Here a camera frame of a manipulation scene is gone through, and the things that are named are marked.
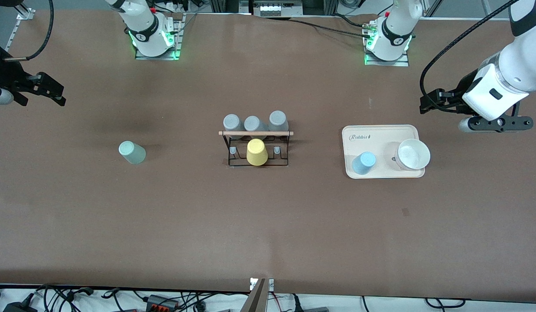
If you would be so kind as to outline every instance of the cup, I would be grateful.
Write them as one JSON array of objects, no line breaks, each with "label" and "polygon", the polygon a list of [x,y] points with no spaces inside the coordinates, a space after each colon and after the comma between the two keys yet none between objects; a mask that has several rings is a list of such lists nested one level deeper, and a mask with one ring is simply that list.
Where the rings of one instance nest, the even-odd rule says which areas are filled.
[{"label": "cup", "polygon": [[395,162],[404,170],[420,170],[428,165],[431,154],[424,142],[416,139],[404,140],[399,144]]},{"label": "cup", "polygon": [[[248,116],[244,119],[244,128],[246,131],[269,131],[268,126],[256,116]],[[264,140],[266,136],[251,136],[253,139]]]},{"label": "cup", "polygon": [[360,175],[367,174],[375,165],[375,155],[372,152],[363,152],[353,159],[353,171]]},{"label": "cup", "polygon": [[[229,114],[224,118],[224,128],[226,131],[244,131],[243,122],[235,114]],[[232,139],[240,139],[243,136],[231,136]]]},{"label": "cup", "polygon": [[268,161],[268,151],[264,141],[252,139],[247,144],[247,161],[253,166],[262,166]]},{"label": "cup", "polygon": [[270,123],[268,124],[270,131],[289,131],[289,123],[287,116],[281,110],[275,110],[270,114]]},{"label": "cup", "polygon": [[122,142],[117,150],[129,164],[133,165],[140,164],[146,157],[145,149],[131,141]]}]

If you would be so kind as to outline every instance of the table surface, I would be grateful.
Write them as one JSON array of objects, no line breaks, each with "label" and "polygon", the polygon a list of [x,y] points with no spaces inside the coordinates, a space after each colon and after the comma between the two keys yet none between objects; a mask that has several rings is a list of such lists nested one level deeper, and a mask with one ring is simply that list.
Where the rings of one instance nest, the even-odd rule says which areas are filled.
[{"label": "table surface", "polygon": [[[359,16],[357,22],[373,16]],[[356,30],[337,18],[309,19]],[[135,61],[114,12],[60,11],[24,63],[65,85],[65,107],[0,107],[0,283],[536,300],[532,130],[465,134],[418,113],[423,67],[474,22],[422,20],[410,67],[363,65],[361,40],[304,24],[200,15],[181,59]],[[48,16],[23,22],[32,53]],[[512,40],[488,22],[430,71],[453,88]],[[287,113],[286,168],[228,168],[228,113]],[[419,179],[352,180],[341,130],[412,124],[432,151]],[[147,159],[128,164],[124,140]]]}]

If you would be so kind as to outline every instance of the red wire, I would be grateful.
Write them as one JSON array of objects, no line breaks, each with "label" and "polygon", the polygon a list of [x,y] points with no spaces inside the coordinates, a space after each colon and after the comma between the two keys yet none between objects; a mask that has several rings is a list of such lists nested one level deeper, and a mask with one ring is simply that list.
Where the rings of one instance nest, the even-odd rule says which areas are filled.
[{"label": "red wire", "polygon": [[279,305],[279,300],[277,300],[276,293],[272,292],[272,296],[276,300],[276,304],[277,304],[277,307],[279,308],[279,312],[283,312],[283,310],[281,309],[281,306]]}]

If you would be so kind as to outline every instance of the rectangular tray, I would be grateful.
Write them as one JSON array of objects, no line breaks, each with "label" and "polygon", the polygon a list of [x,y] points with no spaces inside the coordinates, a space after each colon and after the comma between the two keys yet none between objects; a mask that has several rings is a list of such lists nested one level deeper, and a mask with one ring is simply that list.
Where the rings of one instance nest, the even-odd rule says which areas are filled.
[{"label": "rectangular tray", "polygon": [[[420,178],[425,169],[409,171],[399,167],[393,160],[402,141],[419,139],[418,130],[410,124],[382,126],[346,126],[341,132],[345,168],[353,179]],[[353,171],[353,159],[363,152],[373,152],[375,165],[365,175]]]}]

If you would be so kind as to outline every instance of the black wire rack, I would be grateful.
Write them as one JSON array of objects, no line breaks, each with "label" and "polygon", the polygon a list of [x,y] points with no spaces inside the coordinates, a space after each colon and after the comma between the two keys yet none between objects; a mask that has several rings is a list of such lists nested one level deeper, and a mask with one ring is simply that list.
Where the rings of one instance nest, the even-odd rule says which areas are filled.
[{"label": "black wire rack", "polygon": [[262,166],[289,166],[289,141],[294,135],[292,131],[220,131],[218,134],[226,144],[228,166],[253,166],[247,161],[247,144],[253,137],[263,136],[266,136],[262,141],[266,145],[268,160]]}]

